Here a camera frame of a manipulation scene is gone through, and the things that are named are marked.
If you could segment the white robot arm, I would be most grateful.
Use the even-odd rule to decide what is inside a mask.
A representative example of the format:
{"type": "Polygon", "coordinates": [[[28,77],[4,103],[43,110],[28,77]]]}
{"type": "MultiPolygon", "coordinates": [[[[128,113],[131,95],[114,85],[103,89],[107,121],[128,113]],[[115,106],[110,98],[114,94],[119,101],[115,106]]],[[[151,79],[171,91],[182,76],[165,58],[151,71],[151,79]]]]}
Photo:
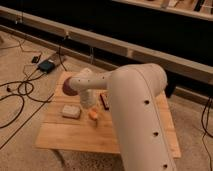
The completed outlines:
{"type": "Polygon", "coordinates": [[[105,89],[125,171],[177,171],[156,105],[167,76],[154,63],[126,65],[94,73],[85,68],[69,79],[84,107],[94,104],[93,89],[105,89]]]}

